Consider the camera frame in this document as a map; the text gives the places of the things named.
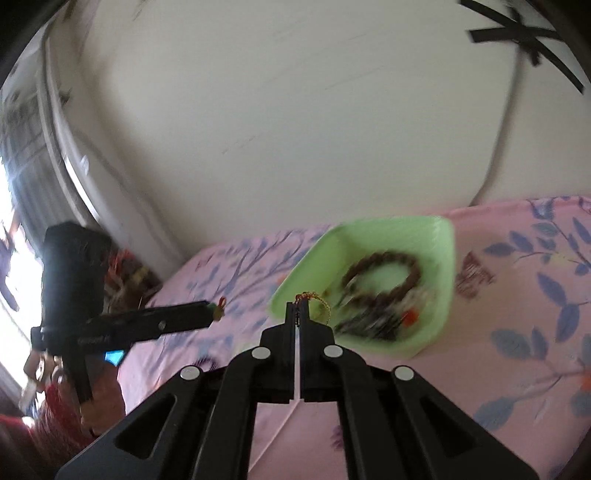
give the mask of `white wall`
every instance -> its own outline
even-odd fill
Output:
[[[500,2],[489,1],[500,8]],[[185,249],[465,205],[514,49],[455,0],[102,0],[82,61]]]
[[[552,28],[525,0],[528,25]],[[591,85],[568,47],[541,39],[583,82],[584,96],[548,60],[524,65],[502,168],[485,200],[591,193]]]
[[[130,249],[162,279],[168,278],[187,254],[147,201],[148,196],[137,188],[103,129],[76,62],[69,22],[61,18],[55,22],[48,50],[54,122],[74,183],[81,187],[79,191],[83,198],[87,196],[96,220],[115,242]],[[70,94],[63,108],[58,90]]]

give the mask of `pink bedsheet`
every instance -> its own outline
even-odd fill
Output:
[[[441,338],[414,367],[534,467],[554,478],[591,426],[591,200],[559,197],[454,210],[456,295]],[[202,332],[136,345],[119,379],[127,409],[181,367],[226,365],[276,323],[267,302],[326,227],[217,245],[189,261],[154,299],[228,298]],[[391,369],[400,361],[366,356]],[[336,406],[263,405],[251,479],[346,478]]]

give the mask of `sunlight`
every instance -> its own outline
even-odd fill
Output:
[[[6,173],[0,174],[0,223],[8,228],[12,220],[12,200]],[[22,367],[31,349],[31,327],[41,323],[41,261],[28,246],[22,228],[14,236],[16,250],[6,284],[20,310],[14,312],[0,296],[0,363],[21,387],[27,384]]]

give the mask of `red bead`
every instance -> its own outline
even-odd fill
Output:
[[[402,314],[402,324],[405,327],[410,327],[417,323],[418,320],[418,312],[414,309],[408,310]]]

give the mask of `white screw cap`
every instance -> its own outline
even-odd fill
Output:
[[[339,345],[327,345],[324,347],[324,354],[329,358],[338,358],[343,355],[343,349]]]
[[[271,356],[271,351],[266,346],[258,346],[252,351],[252,356],[257,360],[264,360]]]
[[[181,370],[181,378],[183,380],[195,380],[201,372],[194,365],[189,365]]]
[[[396,370],[394,370],[394,375],[399,380],[408,382],[409,380],[412,380],[414,378],[414,370],[410,367],[403,365],[402,367],[396,367]]]

